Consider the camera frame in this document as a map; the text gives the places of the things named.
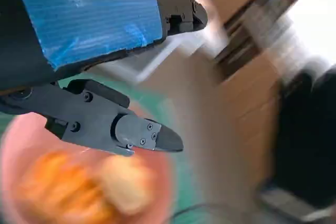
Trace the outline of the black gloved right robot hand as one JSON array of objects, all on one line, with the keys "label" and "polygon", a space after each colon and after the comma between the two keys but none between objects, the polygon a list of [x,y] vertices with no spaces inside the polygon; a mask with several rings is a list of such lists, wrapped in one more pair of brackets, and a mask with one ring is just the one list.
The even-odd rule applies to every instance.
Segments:
[{"label": "black gloved right robot hand", "polygon": [[278,81],[272,180],[312,205],[335,200],[335,68]]}]

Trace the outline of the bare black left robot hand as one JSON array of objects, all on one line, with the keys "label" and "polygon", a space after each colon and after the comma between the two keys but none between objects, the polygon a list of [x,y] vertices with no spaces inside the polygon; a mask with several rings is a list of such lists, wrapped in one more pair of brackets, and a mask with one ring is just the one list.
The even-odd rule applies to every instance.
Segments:
[{"label": "bare black left robot hand", "polygon": [[58,81],[207,21],[197,0],[1,0],[1,111],[40,114],[61,140],[109,153],[180,152],[181,137],[137,116],[126,95],[91,79]]}]

